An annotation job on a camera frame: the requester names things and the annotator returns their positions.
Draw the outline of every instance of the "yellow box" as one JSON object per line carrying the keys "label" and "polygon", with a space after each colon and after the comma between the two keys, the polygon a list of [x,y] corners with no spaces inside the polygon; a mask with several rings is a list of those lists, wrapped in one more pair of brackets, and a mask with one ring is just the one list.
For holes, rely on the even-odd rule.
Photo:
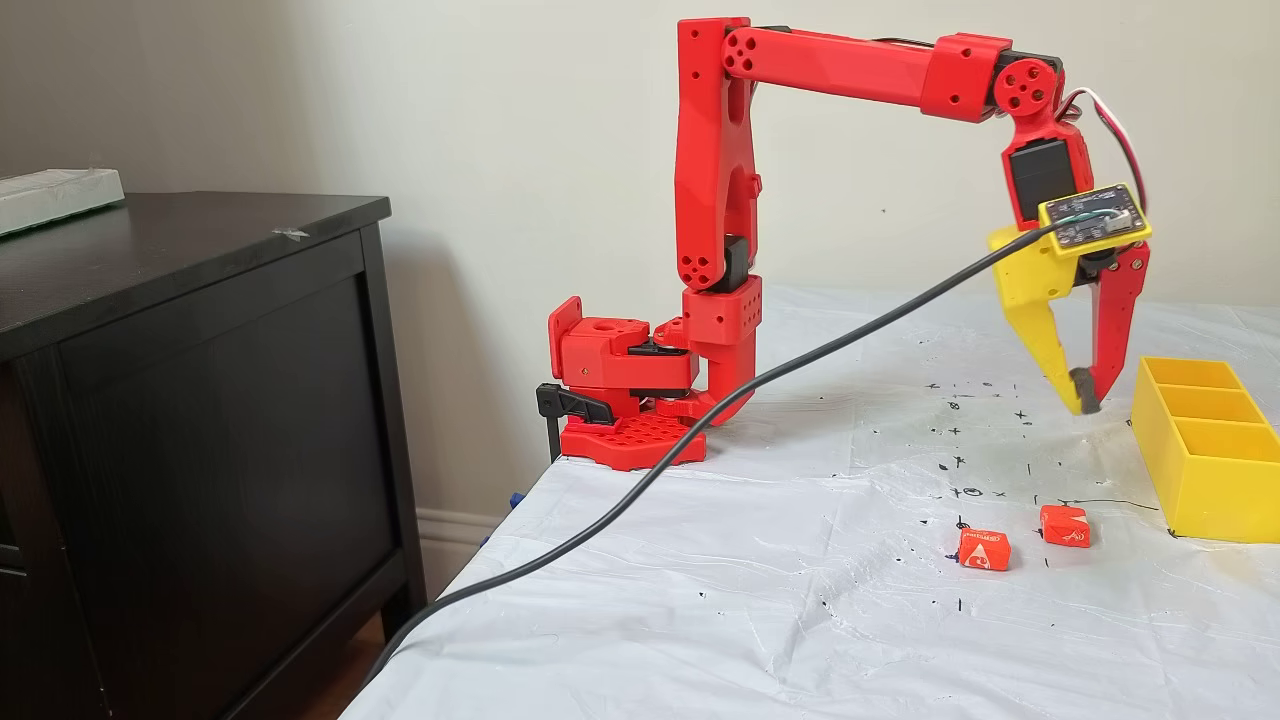
{"label": "yellow box", "polygon": [[1280,437],[1230,365],[1143,357],[1133,433],[1174,533],[1280,542]]}

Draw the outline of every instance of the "baseboard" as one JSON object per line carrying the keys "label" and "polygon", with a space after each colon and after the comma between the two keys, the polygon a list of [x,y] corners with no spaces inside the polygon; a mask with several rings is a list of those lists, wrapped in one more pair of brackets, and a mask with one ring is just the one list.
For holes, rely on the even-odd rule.
{"label": "baseboard", "polygon": [[430,507],[417,509],[417,537],[428,541],[456,542],[479,547],[499,523],[502,523],[502,518],[489,515]]}
{"label": "baseboard", "polygon": [[417,509],[417,536],[430,597],[439,597],[499,523],[502,518],[489,515]]}

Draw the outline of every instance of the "white tablecloth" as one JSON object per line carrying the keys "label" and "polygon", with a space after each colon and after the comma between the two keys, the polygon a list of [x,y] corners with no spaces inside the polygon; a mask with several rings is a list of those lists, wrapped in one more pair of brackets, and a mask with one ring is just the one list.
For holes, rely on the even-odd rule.
{"label": "white tablecloth", "polygon": [[[901,300],[765,297],[762,369]],[[1088,364],[1088,295],[1055,307]],[[1280,310],[1142,302],[1103,411],[1073,418],[993,297],[947,297],[758,392],[585,547],[428,620],[343,717],[1274,717],[1280,547],[1138,506],[1138,355],[1228,360],[1280,419]],[[637,479],[561,459],[452,587]],[[1080,550],[1034,532],[1059,500],[1137,505],[1080,505]],[[1009,534],[1007,573],[946,557],[960,518]]]}

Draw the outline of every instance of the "floor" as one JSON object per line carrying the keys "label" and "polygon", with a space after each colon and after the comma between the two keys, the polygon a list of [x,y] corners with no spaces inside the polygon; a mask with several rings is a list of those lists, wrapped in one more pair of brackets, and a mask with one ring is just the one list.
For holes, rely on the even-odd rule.
{"label": "floor", "polygon": [[317,688],[315,697],[303,703],[292,720],[337,720],[356,697],[365,671],[381,648],[383,623],[374,615],[347,643],[339,667]]}

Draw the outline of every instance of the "wall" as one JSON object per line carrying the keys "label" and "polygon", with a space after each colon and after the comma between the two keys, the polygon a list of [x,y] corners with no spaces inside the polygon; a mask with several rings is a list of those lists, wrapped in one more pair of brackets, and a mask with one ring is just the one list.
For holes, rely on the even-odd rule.
{"label": "wall", "polygon": [[[675,20],[714,14],[983,32],[1062,56],[1143,160],[1147,297],[1280,302],[1268,0],[10,1],[0,173],[97,164],[133,191],[389,195],[419,502],[444,536],[474,538],[458,528],[492,523],[545,466],[532,389],[549,379],[547,313],[571,293],[596,315],[678,307]],[[778,87],[753,114],[769,283],[923,287],[1007,220],[1007,120]],[[1083,127],[1100,182],[1128,179],[1092,113]]]}

